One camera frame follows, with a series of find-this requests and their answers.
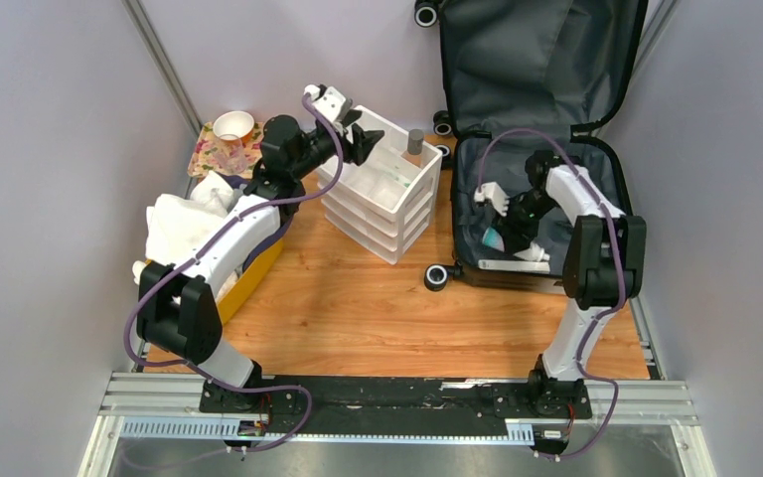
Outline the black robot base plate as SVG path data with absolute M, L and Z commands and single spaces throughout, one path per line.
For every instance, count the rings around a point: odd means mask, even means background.
M 585 387 L 573 415 L 532 414 L 523 380 L 464 380 L 277 375 L 254 379 L 242 394 L 205 383 L 203 413 L 251 414 L 266 419 L 266 436 L 298 427 L 333 437 L 487 438 L 508 434 L 510 419 L 529 419 L 529 444 L 563 450 L 578 420 L 592 418 Z

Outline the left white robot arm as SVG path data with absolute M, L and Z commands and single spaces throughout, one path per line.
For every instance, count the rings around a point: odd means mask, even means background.
M 223 336 L 217 293 L 234 272 L 246 274 L 265 244 L 275 240 L 301 203 L 322 196 L 338 182 L 333 177 L 315 193 L 303 179 L 330 159 L 336 171 L 363 165 L 384 138 L 379 129 L 360 124 L 361 106 L 313 106 L 315 126 L 303 130 L 290 115 L 277 115 L 263 126 L 261 156 L 240 197 L 218 228 L 181 262 L 151 260 L 140 274 L 138 301 L 127 327 L 141 340 L 173 354 L 169 365 L 185 365 L 226 390 L 227 401 L 241 412 L 260 406 L 276 392 L 259 381 L 261 366 Z

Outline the white box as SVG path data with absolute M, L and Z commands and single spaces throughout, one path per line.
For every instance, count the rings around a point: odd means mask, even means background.
M 481 259 L 478 267 L 491 271 L 550 274 L 547 261 Z

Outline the yellow plastic basket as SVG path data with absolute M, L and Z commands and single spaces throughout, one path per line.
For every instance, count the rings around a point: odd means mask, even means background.
M 268 239 L 257 247 L 221 287 L 217 305 L 225 325 L 256 290 L 284 248 L 284 239 Z

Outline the small brown box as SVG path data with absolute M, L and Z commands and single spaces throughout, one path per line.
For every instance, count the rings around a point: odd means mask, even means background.
M 410 129 L 407 135 L 407 143 L 401 157 L 415 166 L 422 166 L 422 151 L 424 132 L 421 129 Z

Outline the white plastic drawer organizer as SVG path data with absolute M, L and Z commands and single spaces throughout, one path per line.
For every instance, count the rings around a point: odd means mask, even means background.
M 321 199 L 324 217 L 389 264 L 398 263 L 432 224 L 443 152 L 424 142 L 407 158 L 409 131 L 361 106 L 357 124 L 383 138 L 361 166 L 346 164 Z

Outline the white towel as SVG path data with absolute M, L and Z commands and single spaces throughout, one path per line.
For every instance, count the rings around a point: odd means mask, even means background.
M 162 194 L 146 209 L 148 236 L 145 258 L 132 265 L 133 280 L 149 261 L 180 264 L 220 228 L 235 206 L 246 180 L 211 171 L 189 198 Z

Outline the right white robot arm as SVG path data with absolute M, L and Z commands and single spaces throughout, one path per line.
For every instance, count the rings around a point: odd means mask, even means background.
M 613 205 L 585 168 L 540 150 L 526 162 L 531 187 L 504 201 L 493 227 L 504 250 L 543 259 L 535 244 L 540 220 L 560 208 L 572 226 L 562 286 L 569 302 L 555 338 L 529 374 L 532 414 L 573 415 L 585 395 L 584 364 L 607 321 L 641 287 L 647 225 Z

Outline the teal white tube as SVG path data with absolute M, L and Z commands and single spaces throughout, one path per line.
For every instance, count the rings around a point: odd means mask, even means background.
M 495 228 L 487 228 L 482 235 L 481 242 L 489 248 L 521 260 L 531 262 L 550 260 L 550 255 L 534 240 L 515 235 L 504 238 Z

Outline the white black space suitcase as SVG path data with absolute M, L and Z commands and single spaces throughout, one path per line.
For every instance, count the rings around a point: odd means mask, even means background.
M 434 130 L 456 145 L 452 171 L 454 261 L 469 285 L 558 292 L 571 225 L 560 209 L 539 222 L 535 242 L 550 274 L 483 270 L 481 259 L 519 260 L 482 244 L 496 213 L 477 205 L 479 185 L 498 182 L 515 196 L 539 150 L 563 147 L 624 212 L 632 209 L 623 169 L 596 136 L 622 105 L 648 11 L 644 1 L 418 1 L 414 22 L 437 27 L 446 105 Z

